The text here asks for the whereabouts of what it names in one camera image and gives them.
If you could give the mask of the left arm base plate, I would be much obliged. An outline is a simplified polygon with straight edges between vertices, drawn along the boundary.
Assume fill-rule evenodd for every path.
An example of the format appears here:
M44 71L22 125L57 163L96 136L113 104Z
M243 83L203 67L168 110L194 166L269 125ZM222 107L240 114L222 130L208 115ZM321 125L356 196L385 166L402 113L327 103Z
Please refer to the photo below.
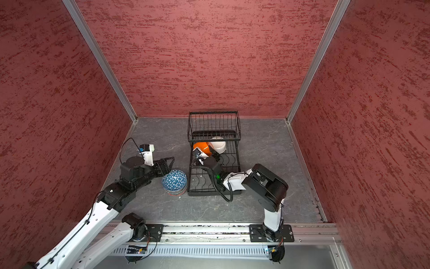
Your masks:
M131 241L160 242L164 227L162 224L141 224L134 229Z

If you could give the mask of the blue patterned bowl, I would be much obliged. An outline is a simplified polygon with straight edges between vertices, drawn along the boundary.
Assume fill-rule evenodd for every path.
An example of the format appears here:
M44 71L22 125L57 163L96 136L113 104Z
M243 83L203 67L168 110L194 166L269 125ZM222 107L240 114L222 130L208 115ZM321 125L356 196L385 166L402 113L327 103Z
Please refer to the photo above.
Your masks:
M188 178L183 171L174 169L164 176L161 182L164 189L175 191L187 188Z

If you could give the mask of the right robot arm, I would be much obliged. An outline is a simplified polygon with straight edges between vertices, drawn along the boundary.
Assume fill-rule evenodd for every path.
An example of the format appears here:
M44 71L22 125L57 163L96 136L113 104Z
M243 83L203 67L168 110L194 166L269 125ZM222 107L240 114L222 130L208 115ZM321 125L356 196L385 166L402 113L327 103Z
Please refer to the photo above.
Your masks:
M220 161L211 156L199 156L193 167L207 172L215 191L226 202L232 202L236 191L250 193L264 209L262 232L266 241L282 244L282 208L288 191L288 184L271 170L255 164L247 171L226 172Z

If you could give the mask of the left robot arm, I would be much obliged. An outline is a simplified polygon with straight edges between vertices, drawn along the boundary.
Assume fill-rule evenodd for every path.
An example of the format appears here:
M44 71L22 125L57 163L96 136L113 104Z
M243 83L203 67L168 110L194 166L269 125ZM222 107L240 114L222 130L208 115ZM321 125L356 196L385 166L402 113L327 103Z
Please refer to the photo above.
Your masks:
M135 198L137 191L155 178L172 170L173 157L146 165L143 159L131 157L122 163L120 179L99 192L85 217L50 252L37 262L27 262L25 269L93 269L122 244L134 241L147 247L159 241L159 233L151 234L145 220L128 214L97 242L95 237Z

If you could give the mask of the white bowl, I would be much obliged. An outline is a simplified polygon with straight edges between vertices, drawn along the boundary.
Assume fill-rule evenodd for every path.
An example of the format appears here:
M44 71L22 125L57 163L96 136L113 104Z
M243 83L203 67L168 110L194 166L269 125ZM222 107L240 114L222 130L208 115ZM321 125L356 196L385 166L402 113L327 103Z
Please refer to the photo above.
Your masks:
M209 142L209 145L212 149L214 149L218 154L222 154L226 151L227 143L221 136L215 136L212 138L212 141Z

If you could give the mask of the orange bowl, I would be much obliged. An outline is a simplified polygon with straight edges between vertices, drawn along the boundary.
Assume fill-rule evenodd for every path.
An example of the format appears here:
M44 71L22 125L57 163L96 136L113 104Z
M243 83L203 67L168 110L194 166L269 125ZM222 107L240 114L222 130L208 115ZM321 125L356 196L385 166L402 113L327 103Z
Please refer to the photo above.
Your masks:
M212 155L211 149L210 149L210 146L209 146L208 142L196 142L196 143L194 143L193 149L195 150L197 148L199 148L207 156L211 156Z

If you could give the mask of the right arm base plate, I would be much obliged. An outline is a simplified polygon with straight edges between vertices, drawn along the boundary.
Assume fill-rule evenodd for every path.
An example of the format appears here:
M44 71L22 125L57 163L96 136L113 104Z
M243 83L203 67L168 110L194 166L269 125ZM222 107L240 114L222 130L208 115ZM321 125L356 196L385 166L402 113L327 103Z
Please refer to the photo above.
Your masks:
M250 240L253 243L292 243L295 241L292 226L291 225L281 225L277 231L272 231L266 226L252 224L249 225Z

